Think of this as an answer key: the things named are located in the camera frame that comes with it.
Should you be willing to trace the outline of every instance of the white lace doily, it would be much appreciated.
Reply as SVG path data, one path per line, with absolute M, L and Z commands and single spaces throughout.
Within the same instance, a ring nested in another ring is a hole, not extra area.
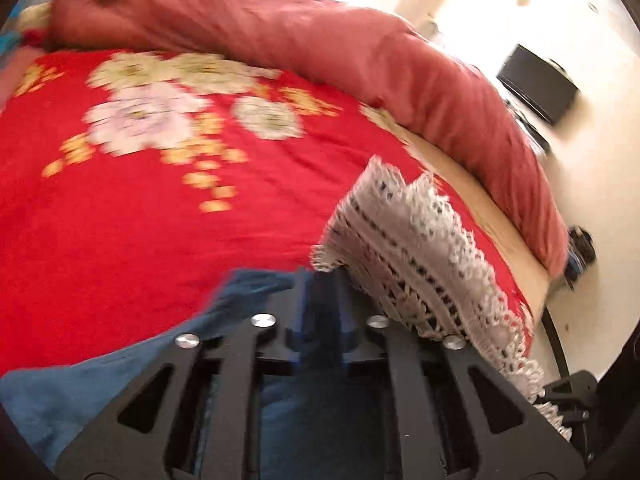
M 431 173 L 407 186 L 397 168 L 374 156 L 335 209 L 311 262 L 323 271 L 347 266 L 389 317 L 422 337 L 462 335 L 530 402 L 541 393 L 543 371 L 525 355 L 522 320 Z M 570 435 L 554 406 L 539 410 Z

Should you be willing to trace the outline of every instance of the silver screw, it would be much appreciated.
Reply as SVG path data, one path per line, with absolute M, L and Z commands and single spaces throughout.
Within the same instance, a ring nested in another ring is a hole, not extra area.
M 273 314 L 256 314 L 251 317 L 251 323 L 258 328 L 268 328 L 276 324 L 276 317 Z
M 465 347 L 466 341 L 459 335 L 448 335 L 442 340 L 442 344 L 448 350 L 461 350 Z
M 367 325 L 371 328 L 386 328 L 389 326 L 389 318 L 387 316 L 380 316 L 380 314 L 376 314 L 375 316 L 371 316 L 367 319 Z
M 180 334 L 177 338 L 174 339 L 174 342 L 180 348 L 196 348 L 200 344 L 200 338 L 195 334 Z

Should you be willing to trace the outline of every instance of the white flower print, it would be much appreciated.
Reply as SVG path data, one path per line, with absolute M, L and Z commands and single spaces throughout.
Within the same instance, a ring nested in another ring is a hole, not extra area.
M 84 116 L 91 123 L 88 140 L 113 155 L 173 148 L 196 134 L 195 122 L 187 113 L 207 104 L 170 83 L 123 88 Z
M 120 90 L 172 79 L 172 66 L 149 52 L 117 52 L 89 74 L 87 85 Z
M 235 102 L 231 113 L 259 139 L 282 140 L 304 134 L 300 118 L 286 103 L 245 96 Z
M 279 70 L 255 68 L 219 54 L 180 54 L 170 59 L 174 77 L 200 94 L 240 94 L 251 91 L 255 77 L 275 79 Z

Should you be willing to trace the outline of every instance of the black electronic device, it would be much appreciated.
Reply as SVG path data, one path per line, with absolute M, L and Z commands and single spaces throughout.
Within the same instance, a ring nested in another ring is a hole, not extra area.
M 578 92 L 562 67 L 517 45 L 506 59 L 498 80 L 549 124 L 556 124 Z

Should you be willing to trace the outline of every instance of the blue fabric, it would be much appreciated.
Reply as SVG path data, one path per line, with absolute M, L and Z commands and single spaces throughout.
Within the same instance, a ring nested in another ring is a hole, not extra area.
M 263 312 L 293 275 L 239 270 L 203 314 L 147 341 L 71 367 L 19 370 L 0 380 L 0 402 L 34 452 L 53 468 L 62 450 L 179 333 L 228 333 Z M 263 480 L 357 480 L 383 474 L 378 394 L 340 368 L 338 317 L 305 311 L 300 372 L 266 378 L 262 391 Z

